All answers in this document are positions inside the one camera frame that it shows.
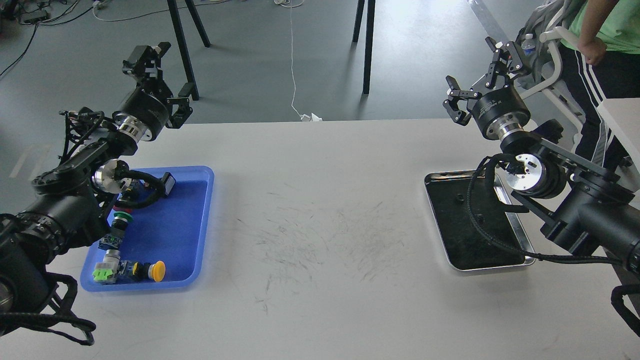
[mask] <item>robotic arm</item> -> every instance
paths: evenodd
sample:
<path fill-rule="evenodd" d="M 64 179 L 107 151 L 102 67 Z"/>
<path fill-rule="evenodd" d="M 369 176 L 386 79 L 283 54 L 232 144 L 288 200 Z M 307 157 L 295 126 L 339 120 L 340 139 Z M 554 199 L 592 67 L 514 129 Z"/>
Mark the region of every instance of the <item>robotic arm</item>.
<path fill-rule="evenodd" d="M 531 132 L 523 129 L 530 113 L 513 88 L 513 80 L 528 73 L 522 50 L 513 42 L 500 48 L 491 38 L 487 43 L 493 51 L 488 72 L 468 91 L 447 76 L 449 96 L 443 103 L 454 122 L 466 126 L 473 117 L 484 138 L 500 141 L 503 153 L 485 159 L 474 178 L 486 169 L 485 186 L 490 186 L 496 166 L 502 167 L 513 189 L 511 195 L 522 204 L 503 206 L 505 211 L 533 212 L 544 221 L 540 231 L 545 237 L 572 254 L 527 255 L 558 263 L 610 263 L 640 274 L 640 211 L 629 205 L 634 194 L 617 183 L 620 177 L 613 172 L 555 145 L 562 131 L 555 120 Z M 460 101 L 467 102 L 468 113 L 458 108 Z M 534 200 L 558 196 L 568 181 L 572 189 L 555 211 Z M 470 191 L 467 204 L 473 214 Z M 474 216 L 470 218 L 490 243 L 504 250 L 522 251 L 486 234 Z M 599 246 L 615 258 L 591 256 Z M 640 336 L 640 320 L 622 303 L 622 295 L 635 292 L 640 292 L 640 286 L 619 286 L 612 294 L 612 304 Z"/>
<path fill-rule="evenodd" d="M 187 83 L 174 97 L 163 81 L 161 58 L 171 45 L 137 46 L 122 72 L 136 80 L 136 88 L 113 118 L 83 108 L 61 112 L 67 120 L 67 139 L 60 165 L 35 177 L 36 201 L 17 215 L 0 215 L 0 336 L 19 327 L 53 332 L 83 345 L 92 345 L 95 324 L 78 318 L 71 307 L 77 282 L 71 276 L 47 272 L 56 256 L 69 249 L 89 246 L 110 228 L 111 208 L 142 208 L 166 195 L 173 179 L 163 181 L 129 170 L 118 158 L 133 155 L 140 140 L 155 140 L 164 126 L 180 128 L 191 115 Z M 172 114 L 173 106 L 177 110 Z M 78 133 L 76 145 L 68 149 Z M 132 179 L 148 182 L 154 193 L 141 202 L 118 200 Z M 61 298 L 58 284 L 67 285 Z M 53 315 L 41 314 L 50 306 Z M 85 340 L 50 329 L 70 323 L 84 332 Z"/>

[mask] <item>table surface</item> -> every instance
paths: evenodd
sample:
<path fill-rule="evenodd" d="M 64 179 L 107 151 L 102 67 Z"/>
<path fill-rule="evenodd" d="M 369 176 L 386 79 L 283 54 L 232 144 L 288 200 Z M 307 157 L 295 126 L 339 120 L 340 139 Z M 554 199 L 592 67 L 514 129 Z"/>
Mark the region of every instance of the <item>table surface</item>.
<path fill-rule="evenodd" d="M 165 129 L 125 160 L 214 170 L 200 276 L 181 290 L 80 289 L 74 312 L 97 324 L 94 346 L 20 329 L 1 357 L 640 358 L 609 303 L 620 282 L 608 265 L 449 266 L 423 179 L 498 151 L 444 119 Z M 537 252 L 563 254 L 521 219 Z M 77 279 L 86 253 L 50 270 Z"/>

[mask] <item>white cable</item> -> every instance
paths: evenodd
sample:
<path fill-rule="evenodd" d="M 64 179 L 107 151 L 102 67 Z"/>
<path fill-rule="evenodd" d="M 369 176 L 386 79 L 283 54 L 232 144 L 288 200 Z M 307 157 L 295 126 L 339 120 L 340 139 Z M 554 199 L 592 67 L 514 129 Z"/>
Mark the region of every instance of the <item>white cable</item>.
<path fill-rule="evenodd" d="M 296 100 L 296 77 L 293 74 L 293 7 L 289 8 L 289 22 L 291 23 L 291 79 L 293 80 L 293 98 L 291 99 L 291 108 L 296 111 L 300 120 L 302 120 L 302 115 L 300 115 L 300 112 L 295 106 L 293 106 L 293 102 Z"/>
<path fill-rule="evenodd" d="M 195 6 L 202 6 L 202 5 L 215 5 L 215 4 L 221 4 L 221 3 L 226 3 L 228 1 L 231 0 L 211 0 L 208 3 L 204 3 L 204 4 L 196 4 Z M 185 9 L 187 6 L 180 6 L 178 7 L 178 9 Z M 162 12 L 167 12 L 169 11 L 169 9 L 164 9 L 164 10 L 158 10 L 156 12 L 150 12 L 150 13 L 144 13 L 142 15 L 138 15 L 138 16 L 134 16 L 134 17 L 128 17 L 126 19 L 113 19 L 113 20 L 109 20 L 109 19 L 102 19 L 100 17 L 98 17 L 98 15 L 96 14 L 96 7 L 93 8 L 92 13 L 93 13 L 93 17 L 95 17 L 96 19 L 100 20 L 100 21 L 105 21 L 105 22 L 118 22 L 118 21 L 127 21 L 127 20 L 133 20 L 133 19 L 139 19 L 141 17 L 147 16 L 147 15 L 153 15 L 155 13 L 162 13 Z"/>
<path fill-rule="evenodd" d="M 297 7 L 301 6 L 304 2 L 305 2 L 305 0 L 302 0 L 302 1 L 300 1 L 300 4 L 287 6 L 287 4 L 291 4 L 291 0 L 273 0 L 274 4 L 280 5 L 283 8 L 288 8 L 288 9 L 297 8 Z"/>

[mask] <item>yellow button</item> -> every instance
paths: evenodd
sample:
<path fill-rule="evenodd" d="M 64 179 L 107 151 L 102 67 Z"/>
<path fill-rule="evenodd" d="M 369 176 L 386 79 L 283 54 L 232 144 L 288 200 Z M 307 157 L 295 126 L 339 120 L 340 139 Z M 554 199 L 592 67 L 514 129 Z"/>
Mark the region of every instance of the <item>yellow button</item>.
<path fill-rule="evenodd" d="M 153 269 L 151 269 L 151 278 L 155 282 L 162 281 L 164 279 L 164 272 L 166 271 L 166 267 L 162 261 L 158 261 L 153 264 Z"/>

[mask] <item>hand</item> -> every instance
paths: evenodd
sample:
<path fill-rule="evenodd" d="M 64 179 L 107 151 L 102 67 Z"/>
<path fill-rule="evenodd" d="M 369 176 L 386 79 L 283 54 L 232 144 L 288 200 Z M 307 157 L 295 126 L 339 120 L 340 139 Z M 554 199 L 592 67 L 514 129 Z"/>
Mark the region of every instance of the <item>hand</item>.
<path fill-rule="evenodd" d="M 604 55 L 607 53 L 607 44 L 599 38 L 593 38 L 590 41 L 578 41 L 578 50 L 584 55 L 587 64 L 592 66 L 598 65 Z"/>

